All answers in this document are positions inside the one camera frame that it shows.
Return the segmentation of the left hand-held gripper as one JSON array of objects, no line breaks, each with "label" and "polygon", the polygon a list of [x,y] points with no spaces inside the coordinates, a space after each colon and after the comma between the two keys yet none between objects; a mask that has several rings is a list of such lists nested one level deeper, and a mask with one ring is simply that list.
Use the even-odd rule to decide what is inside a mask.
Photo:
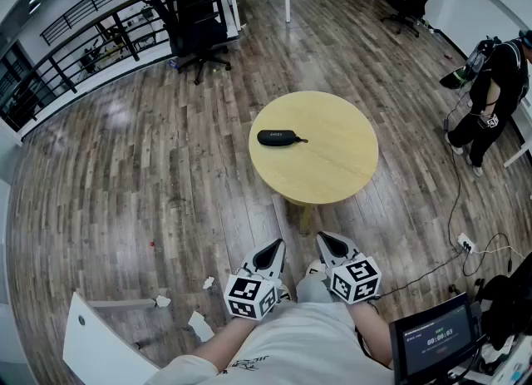
[{"label": "left hand-held gripper", "polygon": [[233,317],[262,320],[278,302],[280,275],[283,272],[286,244],[283,239],[252,249],[236,274],[231,274],[224,301]]}]

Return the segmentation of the person's white shirt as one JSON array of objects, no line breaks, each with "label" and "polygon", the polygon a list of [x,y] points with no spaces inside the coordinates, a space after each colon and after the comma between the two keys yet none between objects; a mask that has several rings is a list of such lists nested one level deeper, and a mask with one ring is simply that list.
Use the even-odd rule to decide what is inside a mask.
[{"label": "person's white shirt", "polygon": [[346,304],[284,301],[257,322],[225,370],[181,355],[145,385],[393,385],[392,369],[362,345]]}]

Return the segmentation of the person's right forearm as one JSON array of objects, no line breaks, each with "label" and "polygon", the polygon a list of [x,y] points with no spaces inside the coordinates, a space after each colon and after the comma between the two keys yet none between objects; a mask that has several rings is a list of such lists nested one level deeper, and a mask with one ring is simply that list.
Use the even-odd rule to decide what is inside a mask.
[{"label": "person's right forearm", "polygon": [[392,368],[392,341],[388,323],[366,302],[348,305],[347,311],[362,336],[362,346],[371,358]]}]

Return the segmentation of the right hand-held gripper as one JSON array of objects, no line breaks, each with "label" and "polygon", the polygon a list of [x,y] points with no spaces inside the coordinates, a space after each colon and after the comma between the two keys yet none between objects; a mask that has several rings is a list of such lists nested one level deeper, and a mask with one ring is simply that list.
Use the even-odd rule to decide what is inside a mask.
[{"label": "right hand-held gripper", "polygon": [[[317,234],[321,259],[327,268],[336,265],[336,259],[354,259],[358,247],[348,237],[319,231]],[[346,304],[356,304],[377,295],[382,272],[373,257],[357,256],[354,260],[331,269],[329,290]]]}]

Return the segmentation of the person's left forearm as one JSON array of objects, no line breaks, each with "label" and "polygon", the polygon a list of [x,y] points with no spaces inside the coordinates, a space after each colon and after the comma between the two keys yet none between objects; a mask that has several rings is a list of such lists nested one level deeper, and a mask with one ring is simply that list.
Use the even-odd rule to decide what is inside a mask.
[{"label": "person's left forearm", "polygon": [[256,325],[257,322],[249,318],[233,318],[193,354],[210,362],[221,372],[229,366]]}]

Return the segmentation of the large white paper scrap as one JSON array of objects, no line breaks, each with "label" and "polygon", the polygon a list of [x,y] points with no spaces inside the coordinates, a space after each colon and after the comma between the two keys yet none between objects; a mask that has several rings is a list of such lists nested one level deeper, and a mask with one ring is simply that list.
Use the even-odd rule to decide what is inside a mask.
[{"label": "large white paper scrap", "polygon": [[207,324],[204,316],[197,311],[191,314],[188,325],[202,343],[209,341],[214,336],[213,329]]}]

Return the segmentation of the white table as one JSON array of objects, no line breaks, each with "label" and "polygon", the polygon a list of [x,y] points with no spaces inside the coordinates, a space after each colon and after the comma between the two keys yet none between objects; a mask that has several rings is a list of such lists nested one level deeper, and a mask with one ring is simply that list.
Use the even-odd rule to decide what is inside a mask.
[{"label": "white table", "polygon": [[524,141],[519,150],[504,163],[505,168],[508,168],[524,154],[532,155],[532,101],[524,98],[513,113],[512,120],[517,133]]}]

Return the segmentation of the person's grey trousers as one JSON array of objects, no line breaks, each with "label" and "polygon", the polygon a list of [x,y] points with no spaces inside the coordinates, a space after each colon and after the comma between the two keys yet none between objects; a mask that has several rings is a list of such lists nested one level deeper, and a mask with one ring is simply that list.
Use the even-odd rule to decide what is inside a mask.
[{"label": "person's grey trousers", "polygon": [[334,297],[328,289],[329,283],[325,264],[320,259],[315,259],[308,266],[304,278],[296,286],[298,303],[333,303]]}]

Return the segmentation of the round wooden table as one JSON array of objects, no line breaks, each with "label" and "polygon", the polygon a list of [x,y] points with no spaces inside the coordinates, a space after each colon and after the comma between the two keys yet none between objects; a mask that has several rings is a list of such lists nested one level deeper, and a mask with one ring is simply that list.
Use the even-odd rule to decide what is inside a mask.
[{"label": "round wooden table", "polygon": [[[263,146],[261,130],[292,130],[308,143]],[[370,121],[353,104],[320,91],[298,91],[271,101],[254,119],[249,153],[264,182],[294,205],[303,207],[306,231],[315,205],[355,195],[372,178],[378,141]]]}]

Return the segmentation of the black zippered case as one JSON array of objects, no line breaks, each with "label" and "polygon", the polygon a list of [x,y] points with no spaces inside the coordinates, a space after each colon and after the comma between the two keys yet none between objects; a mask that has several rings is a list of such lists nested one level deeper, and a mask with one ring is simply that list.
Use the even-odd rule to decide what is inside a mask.
[{"label": "black zippered case", "polygon": [[257,141],[263,146],[291,146],[296,143],[308,143],[307,139],[299,137],[292,130],[261,130],[257,134]]}]

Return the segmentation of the black metal railing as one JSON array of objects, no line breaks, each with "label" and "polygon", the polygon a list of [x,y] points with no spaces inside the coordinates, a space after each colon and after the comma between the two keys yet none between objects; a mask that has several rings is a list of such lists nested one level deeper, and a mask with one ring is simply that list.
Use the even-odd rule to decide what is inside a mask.
[{"label": "black metal railing", "polygon": [[[226,3],[221,0],[228,42]],[[25,135],[67,96],[85,94],[167,57],[176,58],[155,10],[141,0],[128,0],[79,28],[26,71],[0,100],[0,119]]]}]

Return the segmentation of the white desk panel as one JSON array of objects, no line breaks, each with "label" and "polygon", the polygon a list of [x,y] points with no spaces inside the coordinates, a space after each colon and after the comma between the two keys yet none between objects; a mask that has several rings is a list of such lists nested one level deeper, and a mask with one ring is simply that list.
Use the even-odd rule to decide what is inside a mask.
[{"label": "white desk panel", "polygon": [[144,385],[160,368],[120,337],[100,311],[153,308],[155,300],[90,301],[74,293],[62,358],[84,385]]}]

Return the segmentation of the black bag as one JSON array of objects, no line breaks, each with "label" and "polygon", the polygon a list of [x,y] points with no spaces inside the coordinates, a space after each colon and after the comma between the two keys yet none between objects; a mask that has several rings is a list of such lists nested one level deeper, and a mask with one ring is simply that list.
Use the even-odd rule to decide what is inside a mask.
[{"label": "black bag", "polygon": [[498,275],[477,295],[481,302],[491,302],[481,315],[481,329],[495,350],[510,336],[532,336],[532,280]]}]

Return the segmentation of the black monitor screen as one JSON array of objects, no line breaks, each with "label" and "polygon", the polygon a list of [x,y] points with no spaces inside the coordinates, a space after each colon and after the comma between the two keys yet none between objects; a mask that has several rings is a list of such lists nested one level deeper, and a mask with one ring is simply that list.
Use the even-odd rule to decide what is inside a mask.
[{"label": "black monitor screen", "polygon": [[466,293],[389,325],[395,385],[457,385],[487,335]]}]

